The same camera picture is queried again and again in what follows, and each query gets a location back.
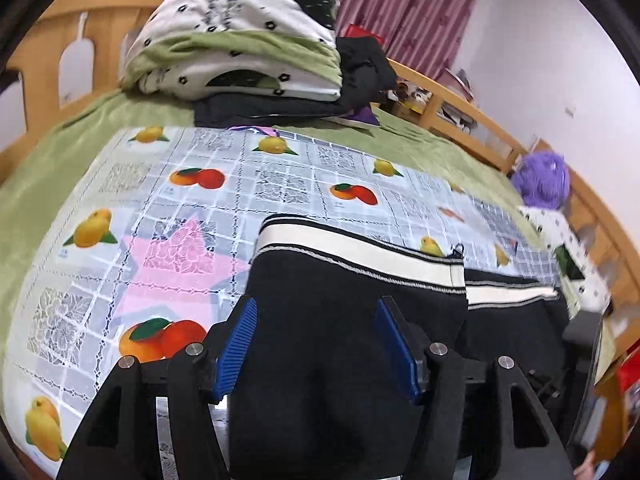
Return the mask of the wooden bed frame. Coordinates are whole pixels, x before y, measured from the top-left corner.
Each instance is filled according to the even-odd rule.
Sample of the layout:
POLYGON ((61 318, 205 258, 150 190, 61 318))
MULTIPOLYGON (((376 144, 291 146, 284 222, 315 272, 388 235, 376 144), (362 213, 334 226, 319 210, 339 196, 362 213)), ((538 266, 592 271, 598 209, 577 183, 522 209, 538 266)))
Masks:
MULTIPOLYGON (((26 131, 1 153, 1 175, 9 177, 54 126, 82 112, 114 90, 118 83, 120 46, 128 32, 140 27, 163 0, 53 0, 26 35, 17 41, 6 66, 23 81, 26 131), (88 18, 85 36, 92 41, 92 86, 85 96, 62 104, 58 100, 58 62, 88 18)), ((526 154, 526 148, 466 99, 427 76, 393 62, 401 78, 431 92, 416 122, 476 159, 504 174, 526 154)), ((601 270, 612 270, 608 288, 614 310, 608 317, 616 352, 627 352, 639 339, 639 253, 601 197, 577 173, 570 175, 570 226, 582 233, 588 255, 601 270)))

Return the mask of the grey checked cloth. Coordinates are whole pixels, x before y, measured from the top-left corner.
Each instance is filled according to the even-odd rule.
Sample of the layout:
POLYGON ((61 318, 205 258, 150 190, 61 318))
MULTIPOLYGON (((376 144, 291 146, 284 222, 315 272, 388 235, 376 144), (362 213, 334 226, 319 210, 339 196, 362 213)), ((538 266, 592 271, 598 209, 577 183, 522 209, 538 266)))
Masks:
POLYGON ((555 256, 542 247, 534 228, 520 212, 504 210, 476 198, 473 203, 508 259, 506 266, 500 266, 501 273, 530 278, 545 285, 561 284, 555 256))

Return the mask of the maroon striped curtain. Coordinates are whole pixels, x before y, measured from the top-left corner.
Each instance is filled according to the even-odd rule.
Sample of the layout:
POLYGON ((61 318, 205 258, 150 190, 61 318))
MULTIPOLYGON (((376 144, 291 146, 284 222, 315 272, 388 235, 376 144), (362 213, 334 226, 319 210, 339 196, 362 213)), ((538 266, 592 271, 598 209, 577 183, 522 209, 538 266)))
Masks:
POLYGON ((476 0, 340 0, 337 27, 383 39, 393 60, 436 78, 454 64, 476 0))

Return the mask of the black sweatpants with white stripe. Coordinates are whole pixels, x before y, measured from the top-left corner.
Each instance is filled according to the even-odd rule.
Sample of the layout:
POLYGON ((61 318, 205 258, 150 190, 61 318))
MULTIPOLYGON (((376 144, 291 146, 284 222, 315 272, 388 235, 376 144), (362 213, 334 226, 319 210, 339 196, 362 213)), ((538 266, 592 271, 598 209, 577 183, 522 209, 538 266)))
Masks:
POLYGON ((403 474, 431 344, 547 379, 565 360, 559 289, 294 214, 260 225, 245 291, 257 325, 230 399, 235 479, 403 474))

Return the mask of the green bed sheet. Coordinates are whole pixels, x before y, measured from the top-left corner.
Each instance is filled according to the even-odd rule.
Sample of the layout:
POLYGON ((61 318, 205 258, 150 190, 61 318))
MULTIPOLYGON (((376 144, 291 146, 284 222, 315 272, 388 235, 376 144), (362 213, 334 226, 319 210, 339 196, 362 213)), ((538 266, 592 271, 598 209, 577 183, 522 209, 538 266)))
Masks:
MULTIPOLYGON (((454 142, 384 112, 376 127, 354 129, 321 119, 290 131, 380 156, 461 186, 508 212, 525 239, 540 246, 535 229, 518 211, 521 197, 500 171, 454 142)), ((35 252, 58 210, 114 134, 144 126, 191 127, 191 105, 158 96, 113 91, 49 130, 1 187, 1 337, 9 337, 17 298, 35 252)))

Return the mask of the fruit print lace tablecloth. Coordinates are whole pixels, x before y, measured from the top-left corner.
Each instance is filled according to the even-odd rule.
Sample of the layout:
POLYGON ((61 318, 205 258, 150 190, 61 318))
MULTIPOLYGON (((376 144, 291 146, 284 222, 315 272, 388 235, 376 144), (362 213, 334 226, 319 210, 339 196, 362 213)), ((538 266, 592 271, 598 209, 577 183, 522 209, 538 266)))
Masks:
POLYGON ((62 457, 26 436, 45 408, 70 442, 130 330, 151 318, 176 344, 223 320, 270 214, 303 214, 408 248, 462 246, 467 266, 508 259, 461 186, 290 129, 118 130, 58 210, 1 337, 1 413, 46 477, 62 457))

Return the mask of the floral white pillow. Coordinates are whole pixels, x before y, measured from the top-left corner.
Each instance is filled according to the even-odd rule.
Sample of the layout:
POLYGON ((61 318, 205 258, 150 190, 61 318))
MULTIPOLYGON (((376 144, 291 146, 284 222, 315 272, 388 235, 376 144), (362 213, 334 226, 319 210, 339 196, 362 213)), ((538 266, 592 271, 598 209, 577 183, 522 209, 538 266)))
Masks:
POLYGON ((604 278, 591 262, 587 249, 562 212, 521 206, 521 215, 538 233, 560 268, 561 283, 567 287, 570 310, 603 314, 611 300, 604 278))

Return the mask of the folded floral white green quilt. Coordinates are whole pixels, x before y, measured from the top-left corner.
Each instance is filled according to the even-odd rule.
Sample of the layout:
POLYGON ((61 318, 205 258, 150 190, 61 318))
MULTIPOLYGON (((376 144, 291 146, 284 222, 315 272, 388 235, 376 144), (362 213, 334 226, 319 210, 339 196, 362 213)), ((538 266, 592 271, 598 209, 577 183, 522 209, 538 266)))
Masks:
POLYGON ((120 86, 197 101, 238 92, 335 102, 338 0, 164 0, 129 48, 120 86))

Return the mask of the purple plush toy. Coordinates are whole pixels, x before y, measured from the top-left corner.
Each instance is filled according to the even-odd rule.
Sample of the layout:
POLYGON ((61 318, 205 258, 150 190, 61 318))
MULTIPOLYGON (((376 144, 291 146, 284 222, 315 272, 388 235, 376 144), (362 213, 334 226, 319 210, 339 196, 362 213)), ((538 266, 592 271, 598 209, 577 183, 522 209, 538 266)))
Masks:
POLYGON ((550 151, 524 155, 510 181, 527 207, 558 210, 570 194, 570 172, 564 157, 550 151))

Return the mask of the red chair right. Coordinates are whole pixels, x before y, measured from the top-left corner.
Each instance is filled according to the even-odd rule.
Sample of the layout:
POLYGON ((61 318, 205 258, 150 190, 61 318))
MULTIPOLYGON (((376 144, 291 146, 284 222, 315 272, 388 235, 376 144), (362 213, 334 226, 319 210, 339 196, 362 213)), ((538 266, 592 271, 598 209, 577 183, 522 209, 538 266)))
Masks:
POLYGON ((375 34, 374 32, 370 32, 370 30, 367 30, 361 26, 355 25, 355 24, 349 24, 346 28, 346 30, 344 31, 344 36, 348 37, 348 38, 364 38, 364 37, 369 37, 369 38, 373 38, 381 47, 384 46, 384 38, 381 36, 378 36, 377 34, 375 34))

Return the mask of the black clothes pile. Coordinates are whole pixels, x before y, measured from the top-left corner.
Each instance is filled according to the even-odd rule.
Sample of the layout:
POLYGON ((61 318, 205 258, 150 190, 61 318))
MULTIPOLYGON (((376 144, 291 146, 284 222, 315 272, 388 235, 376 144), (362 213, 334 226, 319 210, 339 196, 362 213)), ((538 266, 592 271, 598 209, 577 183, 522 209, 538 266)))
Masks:
POLYGON ((313 119, 346 115, 378 102, 396 86, 397 75, 372 37, 336 40, 341 55, 343 87, 334 102, 286 96, 214 94, 194 104, 194 125, 206 128, 298 125, 313 119))

